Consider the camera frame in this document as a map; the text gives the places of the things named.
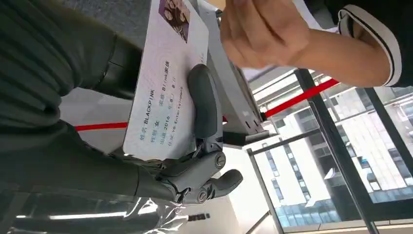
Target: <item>striped cuff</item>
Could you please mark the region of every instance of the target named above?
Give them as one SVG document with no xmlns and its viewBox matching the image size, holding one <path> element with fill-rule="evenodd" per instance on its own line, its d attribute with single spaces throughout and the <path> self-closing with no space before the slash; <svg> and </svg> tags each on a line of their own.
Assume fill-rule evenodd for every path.
<svg viewBox="0 0 413 234">
<path fill-rule="evenodd" d="M 402 73 L 402 59 L 399 43 L 393 32 L 370 13 L 355 5 L 345 6 L 339 11 L 338 17 L 340 19 L 338 23 L 340 34 L 353 37 L 353 32 L 350 31 L 353 27 L 349 25 L 349 19 L 352 18 L 376 39 L 385 51 L 390 63 L 390 76 L 383 86 L 397 84 Z"/>
</svg>

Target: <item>red rope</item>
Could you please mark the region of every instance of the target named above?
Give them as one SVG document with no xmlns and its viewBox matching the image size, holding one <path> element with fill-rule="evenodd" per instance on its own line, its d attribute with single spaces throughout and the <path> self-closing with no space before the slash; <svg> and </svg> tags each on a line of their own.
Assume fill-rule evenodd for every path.
<svg viewBox="0 0 413 234">
<path fill-rule="evenodd" d="M 322 91 L 324 91 L 324 90 L 326 90 L 326 89 L 328 89 L 328 88 L 330 88 L 330 87 L 332 87 L 336 84 L 338 84 L 338 81 L 336 81 L 335 79 L 329 79 L 328 81 L 326 81 L 324 83 L 321 83 L 318 86 L 312 87 L 311 89 L 305 91 L 304 93 L 302 93 L 302 94 L 300 94 L 296 97 L 293 97 L 292 99 L 280 104 L 279 106 L 276 106 L 271 110 L 268 110 L 265 113 L 265 116 L 266 117 L 273 116 L 276 113 L 279 113 L 279 112 L 281 112 L 281 111 L 283 111 L 283 110 L 285 110 L 285 109 L 287 109 L 291 106 L 294 106 L 295 104 L 297 104 L 301 101 L 304 101 L 308 98 L 311 98 L 312 96 L 317 95 L 320 92 L 322 92 Z"/>
<path fill-rule="evenodd" d="M 100 123 L 100 124 L 90 124 L 90 125 L 80 125 L 76 126 L 75 129 L 80 131 L 88 130 L 100 130 L 100 129 L 114 129 L 114 128 L 126 128 L 128 126 L 127 122 L 121 123 Z"/>
<path fill-rule="evenodd" d="M 307 91 L 305 91 L 304 93 L 293 97 L 292 99 L 282 103 L 279 106 L 274 107 L 271 110 L 268 110 L 265 113 L 266 117 L 270 117 L 275 115 L 276 113 L 279 113 L 301 101 L 304 101 L 308 98 L 311 98 L 314 95 L 319 94 L 320 92 L 334 86 L 338 84 L 338 81 L 334 80 L 334 79 L 330 79 L 324 83 L 321 83 L 318 86 L 315 86 Z M 80 125 L 80 126 L 76 126 L 75 129 L 80 132 L 80 131 L 88 131 L 88 130 L 101 130 L 101 129 L 116 129 L 116 128 L 126 128 L 128 126 L 127 122 L 121 122 L 121 123 L 100 123 L 100 124 L 90 124 L 90 125 Z"/>
</svg>

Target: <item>human finger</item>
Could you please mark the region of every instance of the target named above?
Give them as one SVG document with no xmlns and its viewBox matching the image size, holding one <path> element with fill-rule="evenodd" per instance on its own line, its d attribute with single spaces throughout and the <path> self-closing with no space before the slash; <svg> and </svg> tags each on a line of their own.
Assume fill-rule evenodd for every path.
<svg viewBox="0 0 413 234">
<path fill-rule="evenodd" d="M 292 0 L 255 0 L 254 5 L 272 31 L 284 43 L 289 43 L 290 35 L 297 27 L 305 27 L 306 23 Z"/>
<path fill-rule="evenodd" d="M 221 16 L 221 43 L 228 58 L 239 67 L 247 66 L 242 54 L 232 42 L 231 29 L 225 11 Z"/>
<path fill-rule="evenodd" d="M 228 19 L 228 26 L 231 31 L 231 41 L 243 56 L 243 59 L 247 63 L 247 66 L 251 68 L 264 67 L 265 62 L 263 62 L 257 55 L 257 53 L 251 48 L 248 38 L 239 23 L 238 17 L 235 13 L 233 0 L 226 0 L 225 14 L 226 18 Z"/>
<path fill-rule="evenodd" d="M 284 47 L 280 38 L 271 33 L 252 0 L 235 0 L 234 5 L 238 22 L 254 51 L 272 57 Z"/>
</svg>

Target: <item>plastic wrap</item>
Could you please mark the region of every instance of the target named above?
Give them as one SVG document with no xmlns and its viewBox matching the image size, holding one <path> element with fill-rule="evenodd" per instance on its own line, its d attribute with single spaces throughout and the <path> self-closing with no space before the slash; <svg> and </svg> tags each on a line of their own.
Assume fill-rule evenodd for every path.
<svg viewBox="0 0 413 234">
<path fill-rule="evenodd" d="M 182 205 L 158 199 L 125 202 L 30 194 L 16 213 L 16 194 L 7 195 L 9 199 L 0 200 L 0 220 L 11 220 L 5 229 L 10 234 L 175 234 L 188 222 L 188 216 L 181 215 Z"/>
</svg>

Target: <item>robotic hand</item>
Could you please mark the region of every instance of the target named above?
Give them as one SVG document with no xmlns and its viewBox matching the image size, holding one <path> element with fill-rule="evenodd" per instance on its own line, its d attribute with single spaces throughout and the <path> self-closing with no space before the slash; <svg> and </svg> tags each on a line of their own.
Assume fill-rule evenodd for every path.
<svg viewBox="0 0 413 234">
<path fill-rule="evenodd" d="M 226 163 L 223 153 L 222 112 L 214 81 L 203 64 L 188 76 L 188 87 L 195 104 L 197 149 L 186 161 L 168 167 L 157 177 L 174 194 L 175 202 L 200 204 L 225 196 L 243 180 L 241 173 L 230 170 L 220 178 L 211 178 Z"/>
</svg>

